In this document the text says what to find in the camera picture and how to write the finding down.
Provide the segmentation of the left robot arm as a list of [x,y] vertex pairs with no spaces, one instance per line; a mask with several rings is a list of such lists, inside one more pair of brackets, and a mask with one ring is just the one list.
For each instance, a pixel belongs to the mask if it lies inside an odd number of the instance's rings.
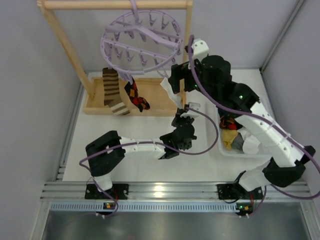
[[113,187],[111,172],[124,159],[171,159],[178,156],[179,151],[192,147],[196,140],[193,122],[198,114],[198,103],[188,103],[178,108],[171,125],[172,132],[155,139],[133,139],[119,136],[111,130],[85,147],[89,170],[93,180],[99,185],[99,191],[108,191]]

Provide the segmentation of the purple round clip hanger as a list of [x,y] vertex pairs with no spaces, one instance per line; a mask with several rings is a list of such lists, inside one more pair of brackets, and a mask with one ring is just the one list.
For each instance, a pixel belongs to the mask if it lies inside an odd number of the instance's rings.
[[156,9],[139,10],[136,1],[131,11],[105,26],[100,50],[107,70],[132,82],[134,75],[164,71],[181,54],[182,30],[168,13]]

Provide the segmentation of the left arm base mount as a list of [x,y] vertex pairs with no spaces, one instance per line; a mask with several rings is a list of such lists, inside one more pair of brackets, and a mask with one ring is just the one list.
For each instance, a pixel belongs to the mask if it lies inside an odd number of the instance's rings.
[[[126,183],[115,183],[112,188],[105,190],[113,199],[118,200],[127,200],[127,194],[129,193],[129,184]],[[111,200],[103,192],[101,192],[94,183],[87,184],[85,189],[84,198],[86,200]],[[96,213],[101,216],[108,216],[117,208],[117,205],[113,200],[103,204],[103,210],[107,211],[97,211]]]

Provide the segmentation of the white sock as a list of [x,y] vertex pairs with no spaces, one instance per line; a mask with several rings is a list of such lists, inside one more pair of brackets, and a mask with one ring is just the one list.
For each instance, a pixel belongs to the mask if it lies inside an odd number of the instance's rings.
[[254,155],[259,152],[260,141],[252,135],[245,127],[237,130],[243,139],[242,151],[245,154]]
[[179,108],[183,108],[182,98],[177,94],[174,93],[171,84],[167,77],[164,77],[160,83],[161,87],[167,92],[169,99]]

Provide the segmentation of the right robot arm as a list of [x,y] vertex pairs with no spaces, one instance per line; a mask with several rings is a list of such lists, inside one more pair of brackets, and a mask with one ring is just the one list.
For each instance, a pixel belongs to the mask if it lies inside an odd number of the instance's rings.
[[173,92],[196,90],[245,127],[267,149],[271,158],[263,165],[241,172],[234,191],[244,194],[271,185],[287,195],[283,188],[299,180],[306,163],[314,161],[316,150],[293,140],[272,118],[259,96],[246,84],[232,80],[231,64],[219,55],[207,55],[202,60],[173,64],[168,79]]

